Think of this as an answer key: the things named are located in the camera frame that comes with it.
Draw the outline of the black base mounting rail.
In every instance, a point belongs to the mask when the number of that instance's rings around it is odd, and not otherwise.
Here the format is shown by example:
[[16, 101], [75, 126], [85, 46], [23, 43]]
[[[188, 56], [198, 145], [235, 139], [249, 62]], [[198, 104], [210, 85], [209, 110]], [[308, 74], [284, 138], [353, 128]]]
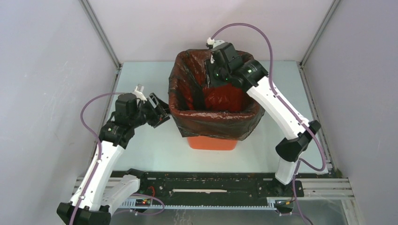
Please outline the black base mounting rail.
[[276, 199], [281, 205], [294, 196], [303, 197], [301, 181], [282, 185], [273, 173], [112, 172], [112, 178], [136, 175], [138, 193], [159, 198], [166, 206], [266, 207]]

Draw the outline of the aluminium frame post right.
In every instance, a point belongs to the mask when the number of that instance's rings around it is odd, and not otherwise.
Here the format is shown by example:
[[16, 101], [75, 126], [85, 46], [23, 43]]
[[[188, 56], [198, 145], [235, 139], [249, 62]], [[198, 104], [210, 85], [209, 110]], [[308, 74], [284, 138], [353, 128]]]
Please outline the aluminium frame post right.
[[313, 39], [311, 40], [310, 45], [308, 46], [307, 50], [304, 53], [304, 56], [302, 57], [302, 59], [299, 63], [301, 67], [304, 67], [305, 64], [307, 63], [307, 61], [309, 60], [311, 53], [313, 52], [314, 48], [317, 46], [319, 40], [321, 39], [324, 31], [326, 30], [330, 20], [332, 19], [333, 15], [335, 14], [335, 12], [338, 9], [341, 2], [342, 2], [342, 0], [333, 0], [332, 1], [324, 18], [322, 19], [320, 26], [318, 27]]

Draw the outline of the aluminium frame post left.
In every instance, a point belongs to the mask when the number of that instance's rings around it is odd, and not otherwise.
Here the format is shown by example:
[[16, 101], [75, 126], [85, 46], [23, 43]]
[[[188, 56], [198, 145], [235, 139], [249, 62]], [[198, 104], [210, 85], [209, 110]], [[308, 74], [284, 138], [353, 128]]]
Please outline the aluminium frame post left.
[[85, 11], [89, 21], [91, 22], [95, 32], [97, 33], [101, 43], [104, 45], [106, 52], [110, 56], [113, 64], [116, 66], [117, 69], [120, 69], [122, 67], [122, 64], [118, 57], [116, 56], [116, 53], [104, 31], [102, 28], [100, 21], [90, 3], [89, 0], [79, 0], [83, 10]]

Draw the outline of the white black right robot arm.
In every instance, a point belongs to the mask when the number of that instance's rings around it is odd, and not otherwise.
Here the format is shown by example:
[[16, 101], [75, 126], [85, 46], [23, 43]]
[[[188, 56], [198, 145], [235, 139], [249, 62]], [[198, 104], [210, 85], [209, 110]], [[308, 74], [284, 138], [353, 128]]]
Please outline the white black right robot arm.
[[233, 44], [223, 40], [207, 40], [211, 58], [205, 61], [207, 84], [222, 87], [228, 84], [253, 98], [272, 117], [285, 137], [276, 146], [280, 157], [273, 190], [287, 195], [301, 154], [321, 128], [318, 121], [302, 116], [283, 94], [276, 91], [268, 71], [257, 60], [243, 61]]

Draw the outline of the black plastic trash bag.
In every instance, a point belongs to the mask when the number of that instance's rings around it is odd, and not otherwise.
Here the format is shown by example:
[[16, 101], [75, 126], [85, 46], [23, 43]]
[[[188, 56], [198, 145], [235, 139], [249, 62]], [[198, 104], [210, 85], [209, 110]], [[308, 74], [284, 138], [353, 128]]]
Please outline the black plastic trash bag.
[[247, 93], [227, 84], [209, 87], [205, 61], [210, 51], [188, 49], [175, 59], [169, 76], [168, 105], [182, 137], [246, 139], [265, 110]]

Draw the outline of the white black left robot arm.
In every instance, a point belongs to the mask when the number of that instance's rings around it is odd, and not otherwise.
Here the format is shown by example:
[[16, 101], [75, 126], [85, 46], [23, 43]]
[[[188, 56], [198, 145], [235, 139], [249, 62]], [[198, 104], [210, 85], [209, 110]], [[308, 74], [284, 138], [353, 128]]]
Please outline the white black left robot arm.
[[170, 118], [167, 103], [154, 93], [149, 97], [135, 90], [118, 93], [115, 110], [101, 128], [92, 162], [69, 202], [62, 202], [57, 214], [67, 225], [108, 225], [121, 204], [133, 194], [143, 195], [148, 191], [148, 182], [128, 173], [110, 190], [106, 186], [120, 156], [127, 148], [135, 129], [142, 125], [158, 127]]

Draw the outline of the orange plastic trash bin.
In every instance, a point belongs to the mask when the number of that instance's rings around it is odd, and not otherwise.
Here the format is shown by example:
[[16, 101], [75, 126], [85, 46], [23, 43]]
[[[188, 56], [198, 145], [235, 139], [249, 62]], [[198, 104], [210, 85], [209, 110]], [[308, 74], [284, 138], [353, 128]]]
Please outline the orange plastic trash bin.
[[233, 150], [238, 141], [218, 139], [206, 136], [187, 137], [187, 142], [192, 149], [196, 150]]

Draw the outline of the aluminium frame post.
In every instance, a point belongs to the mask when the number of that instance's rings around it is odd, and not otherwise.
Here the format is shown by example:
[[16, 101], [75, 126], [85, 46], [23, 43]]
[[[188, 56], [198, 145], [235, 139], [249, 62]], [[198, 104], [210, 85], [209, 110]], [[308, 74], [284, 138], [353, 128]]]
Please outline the aluminium frame post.
[[304, 67], [305, 64], [307, 63], [307, 61], [309, 60], [311, 53], [313, 52], [314, 48], [317, 46], [319, 40], [321, 39], [324, 31], [326, 30], [330, 20], [332, 19], [333, 15], [335, 14], [335, 12], [338, 9], [341, 2], [342, 2], [342, 0], [333, 0], [332, 1], [324, 18], [322, 19], [320, 26], [318, 27], [313, 39], [311, 40], [310, 45], [308, 46], [307, 50], [304, 53], [304, 56], [302, 57], [302, 59], [299, 63], [301, 67]]
[[95, 32], [97, 33], [101, 43], [104, 45], [106, 52], [110, 56], [113, 64], [116, 66], [117, 69], [120, 69], [122, 67], [122, 64], [118, 57], [116, 56], [116, 53], [104, 31], [102, 28], [100, 21], [90, 3], [89, 0], [79, 0], [83, 10], [85, 11], [89, 21], [91, 22]]

